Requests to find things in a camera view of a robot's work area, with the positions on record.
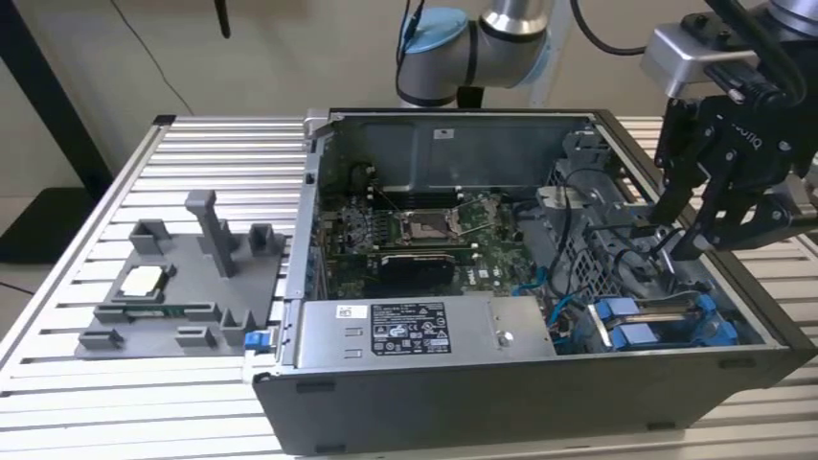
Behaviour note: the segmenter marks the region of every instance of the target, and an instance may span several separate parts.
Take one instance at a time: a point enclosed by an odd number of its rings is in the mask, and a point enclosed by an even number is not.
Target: slotted metal surface
[[[659,119],[621,120],[651,152]],[[161,217],[172,233],[193,233],[197,227],[182,208],[184,196],[192,188],[208,187],[220,192],[217,212],[234,231],[265,221],[290,233],[302,159],[297,118],[180,118],[172,127],[150,130],[82,238],[0,344],[0,458],[289,458],[252,389],[241,383],[241,357],[78,361],[73,352],[92,305],[102,300],[130,251],[133,222]],[[811,243],[791,239],[739,257],[818,341],[818,260]],[[280,304],[273,311],[280,311]],[[776,387],[733,396],[685,431],[381,455],[818,458],[818,362]]]

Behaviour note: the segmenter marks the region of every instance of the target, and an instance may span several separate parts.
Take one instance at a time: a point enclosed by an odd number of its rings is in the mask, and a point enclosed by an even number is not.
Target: blue latch
[[[253,331],[244,335],[244,350],[268,352],[272,348],[272,335],[269,331]]]
[[[692,332],[692,343],[708,347],[737,345],[739,333],[736,328],[717,314],[712,298],[707,294],[699,295],[695,305],[704,311],[704,317]]]
[[[637,314],[639,307],[636,306],[636,301],[631,297],[607,298],[596,303],[596,313],[599,314],[599,319],[607,321],[615,316]]]
[[[644,323],[621,324],[609,331],[611,345],[613,350],[631,347],[647,347],[656,345],[659,339],[652,333],[651,326]]]

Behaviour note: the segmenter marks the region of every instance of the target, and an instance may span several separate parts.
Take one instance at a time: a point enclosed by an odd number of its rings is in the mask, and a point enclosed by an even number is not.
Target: power supply label
[[[371,306],[372,353],[379,357],[451,353],[443,302]]]

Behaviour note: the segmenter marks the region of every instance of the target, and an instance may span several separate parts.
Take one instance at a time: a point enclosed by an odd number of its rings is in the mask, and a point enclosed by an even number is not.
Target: circuit board
[[[321,216],[329,299],[463,295],[509,295],[533,278],[535,266],[513,225],[511,205],[500,195],[464,194],[448,209],[373,209],[357,198]],[[404,271],[431,273],[411,287],[385,288],[384,272],[407,258]]]

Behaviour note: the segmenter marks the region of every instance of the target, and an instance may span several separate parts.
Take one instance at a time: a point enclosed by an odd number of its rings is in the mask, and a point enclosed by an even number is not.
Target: wall
[[[0,60],[0,197],[78,185],[74,171]]]
[[[403,1],[229,0],[229,40],[212,1],[117,4],[198,115],[298,115],[308,107],[397,104]],[[484,5],[427,3],[472,15]],[[182,114],[184,106],[106,0],[17,1],[17,7],[100,150],[118,167],[156,114]],[[492,91],[487,104],[527,106],[528,90]]]

